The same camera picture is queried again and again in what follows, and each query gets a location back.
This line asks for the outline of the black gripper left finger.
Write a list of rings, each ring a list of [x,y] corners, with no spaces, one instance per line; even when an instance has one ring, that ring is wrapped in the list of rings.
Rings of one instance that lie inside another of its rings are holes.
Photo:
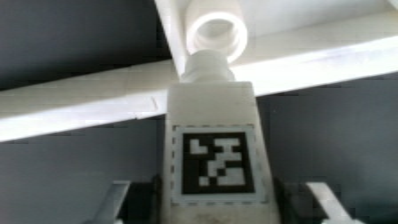
[[[130,184],[118,219],[123,224],[160,224],[162,178]]]

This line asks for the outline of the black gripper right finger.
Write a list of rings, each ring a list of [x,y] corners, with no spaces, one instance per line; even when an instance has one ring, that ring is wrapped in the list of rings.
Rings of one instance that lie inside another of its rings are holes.
[[[274,179],[281,224],[322,224],[327,213],[304,183]]]

